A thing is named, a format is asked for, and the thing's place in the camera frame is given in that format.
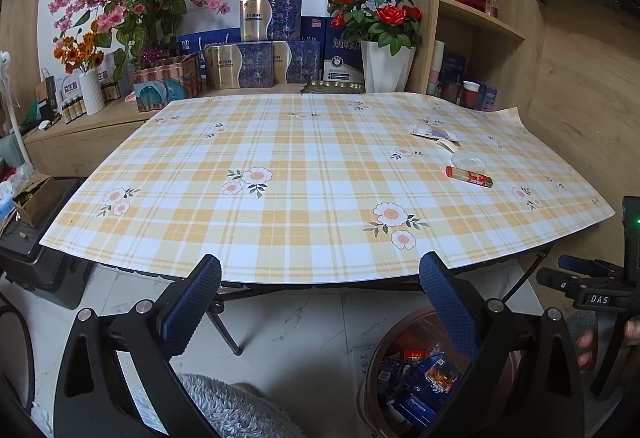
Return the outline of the person's right hand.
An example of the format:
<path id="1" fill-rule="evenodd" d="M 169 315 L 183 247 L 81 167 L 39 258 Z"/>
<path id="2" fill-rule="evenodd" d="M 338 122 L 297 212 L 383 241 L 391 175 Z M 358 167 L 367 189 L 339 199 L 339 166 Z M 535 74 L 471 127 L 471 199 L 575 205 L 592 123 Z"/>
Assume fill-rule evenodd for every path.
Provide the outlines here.
<path id="1" fill-rule="evenodd" d="M 625 344 L 630 347 L 629 356 L 626 362 L 625 373 L 634 376 L 639 372 L 639 342 L 640 328 L 639 319 L 633 318 L 625 325 Z M 578 366 L 583 370 L 590 370 L 596 355 L 598 339 L 593 330 L 588 330 L 577 340 Z"/>

